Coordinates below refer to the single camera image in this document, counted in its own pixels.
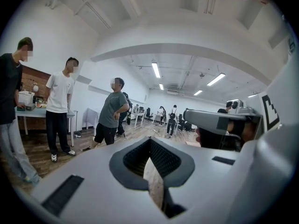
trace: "black slot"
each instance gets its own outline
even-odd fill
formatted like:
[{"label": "black slot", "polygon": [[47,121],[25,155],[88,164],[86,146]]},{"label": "black slot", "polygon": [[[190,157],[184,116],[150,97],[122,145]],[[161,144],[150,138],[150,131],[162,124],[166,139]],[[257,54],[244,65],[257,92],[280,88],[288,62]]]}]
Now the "black slot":
[{"label": "black slot", "polygon": [[42,206],[55,216],[59,216],[74,195],[84,178],[69,176],[43,203]]},{"label": "black slot", "polygon": [[212,160],[222,162],[222,163],[226,163],[228,165],[233,165],[235,163],[235,160],[221,158],[221,157],[218,157],[218,156],[215,156],[214,158],[212,158]]}]

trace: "gray t-shirt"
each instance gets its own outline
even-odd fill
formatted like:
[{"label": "gray t-shirt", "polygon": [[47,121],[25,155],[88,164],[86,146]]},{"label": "gray t-shirt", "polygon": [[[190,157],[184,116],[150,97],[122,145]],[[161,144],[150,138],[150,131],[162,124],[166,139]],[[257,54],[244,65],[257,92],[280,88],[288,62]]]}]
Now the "gray t-shirt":
[{"label": "gray t-shirt", "polygon": [[127,103],[125,95],[121,92],[113,92],[108,95],[100,114],[99,123],[108,128],[117,128],[118,120],[113,117],[114,112]]}]

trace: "gray pants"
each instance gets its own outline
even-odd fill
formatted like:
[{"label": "gray pants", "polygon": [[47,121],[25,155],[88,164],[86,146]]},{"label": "gray pants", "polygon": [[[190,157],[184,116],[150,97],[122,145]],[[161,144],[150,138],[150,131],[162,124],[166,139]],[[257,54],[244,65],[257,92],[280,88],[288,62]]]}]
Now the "gray pants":
[{"label": "gray pants", "polygon": [[33,184],[39,182],[40,177],[25,153],[18,119],[10,124],[0,125],[0,146],[10,168],[18,177],[24,180],[27,176]]}]

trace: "wooden floor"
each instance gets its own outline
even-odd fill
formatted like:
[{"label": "wooden floor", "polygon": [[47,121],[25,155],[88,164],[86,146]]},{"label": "wooden floor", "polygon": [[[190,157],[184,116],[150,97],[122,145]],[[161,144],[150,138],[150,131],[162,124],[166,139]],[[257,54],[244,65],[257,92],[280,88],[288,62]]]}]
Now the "wooden floor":
[{"label": "wooden floor", "polygon": [[[127,140],[134,138],[142,138],[145,136],[161,138],[169,137],[169,135],[166,135],[166,125],[160,127],[158,125],[158,122],[152,124],[151,120],[144,119],[143,126],[140,127],[140,121],[138,121],[136,129],[134,129],[134,123],[134,120],[129,126],[123,123],[123,126],[126,131]],[[91,144],[93,138],[93,129],[83,130],[81,132],[81,135],[81,138],[74,138],[74,147],[72,147],[72,149],[77,153],[77,155],[80,155],[82,153],[82,149]],[[126,139],[123,136],[116,137],[114,145],[117,145],[125,140]],[[195,142],[195,133],[178,130],[177,135],[173,135],[171,140],[174,142],[181,143],[185,143],[186,141]],[[41,177],[45,177],[47,174],[64,165],[66,162],[73,158],[62,153],[61,149],[59,148],[58,137],[56,140],[58,147],[58,155],[57,162],[55,163],[51,161],[51,154],[49,151],[46,134],[22,135],[22,141],[26,150],[26,154],[29,157],[30,163],[34,166],[34,168],[37,170],[38,174]],[[11,184],[13,186],[22,188],[23,190],[29,193],[33,186],[29,183],[23,182],[10,171],[8,163],[6,162],[2,154],[0,155],[0,162],[1,165],[4,167],[5,171],[7,172]],[[155,169],[155,166],[153,165],[151,160],[149,160],[146,164],[144,178],[149,181],[150,195],[153,198],[154,202],[158,206],[161,206],[163,198],[163,180],[160,177],[157,170]]]}]

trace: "hand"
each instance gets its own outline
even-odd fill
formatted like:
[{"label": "hand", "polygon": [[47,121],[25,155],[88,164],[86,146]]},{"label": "hand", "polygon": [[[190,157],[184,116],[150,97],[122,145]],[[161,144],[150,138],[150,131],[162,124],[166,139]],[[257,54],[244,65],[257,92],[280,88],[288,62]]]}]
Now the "hand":
[{"label": "hand", "polygon": [[17,107],[19,107],[19,108],[21,108],[21,109],[25,109],[26,106],[25,106],[24,104],[20,104],[20,103],[19,103],[19,104],[17,105]]},{"label": "hand", "polygon": [[120,114],[118,112],[114,112],[113,117],[115,118],[115,120],[119,120],[120,119]]}]

